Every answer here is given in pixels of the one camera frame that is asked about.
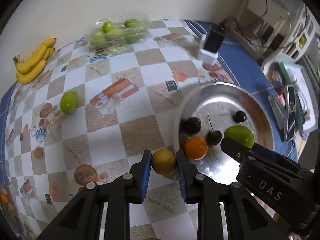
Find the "checkered tablecloth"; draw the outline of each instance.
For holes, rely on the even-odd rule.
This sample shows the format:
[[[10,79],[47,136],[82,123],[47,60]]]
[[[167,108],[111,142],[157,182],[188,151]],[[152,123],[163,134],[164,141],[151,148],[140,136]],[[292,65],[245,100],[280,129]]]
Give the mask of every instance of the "checkered tablecloth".
[[[17,84],[14,89],[5,126],[5,173],[29,238],[38,236],[79,191],[74,173],[81,163],[97,171],[100,183],[108,183],[139,162],[145,149],[174,151],[175,111],[203,70],[194,57],[198,38],[180,20],[152,22],[148,32],[149,38],[119,55],[92,51],[79,39],[57,50],[31,84]],[[183,38],[154,39],[172,33]],[[187,79],[176,82],[178,90],[168,92],[165,82],[173,80],[176,72]],[[113,113],[101,115],[90,100],[121,78],[139,90],[122,100]],[[228,78],[236,83],[232,76]],[[71,115],[62,115],[60,99],[71,90],[78,94],[77,108]],[[39,143],[35,134],[41,122],[48,122],[54,132],[47,132]],[[34,155],[39,147],[42,158]],[[145,202],[130,204],[131,239],[194,240],[197,214],[197,205],[183,202],[175,175],[163,177],[151,170]]]

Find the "orange fruit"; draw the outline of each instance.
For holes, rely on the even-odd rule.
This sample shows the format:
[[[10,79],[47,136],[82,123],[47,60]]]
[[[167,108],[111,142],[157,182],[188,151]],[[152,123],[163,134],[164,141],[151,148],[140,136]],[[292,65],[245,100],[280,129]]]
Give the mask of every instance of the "orange fruit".
[[[184,153],[187,158],[193,160],[202,159],[208,150],[208,144],[205,139],[194,136],[191,137],[184,145]]]

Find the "silver bowl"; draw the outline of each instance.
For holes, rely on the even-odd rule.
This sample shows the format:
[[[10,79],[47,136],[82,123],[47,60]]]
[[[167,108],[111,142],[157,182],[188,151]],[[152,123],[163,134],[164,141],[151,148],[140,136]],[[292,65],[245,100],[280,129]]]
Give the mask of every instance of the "silver bowl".
[[[241,125],[249,128],[255,142],[263,147],[274,150],[273,131],[270,121],[261,105],[245,90],[235,85],[215,82],[193,89],[179,106],[173,125],[174,150],[183,149],[185,142],[192,136],[205,138],[213,129],[220,130],[222,135],[226,128],[235,125],[233,115],[243,111],[247,119]],[[180,121],[190,117],[201,120],[201,130],[188,136],[180,129]],[[236,181],[239,172],[239,163],[221,151],[220,143],[209,146],[204,158],[199,161],[188,160],[194,163],[199,172],[211,177],[215,182],[229,185]]]

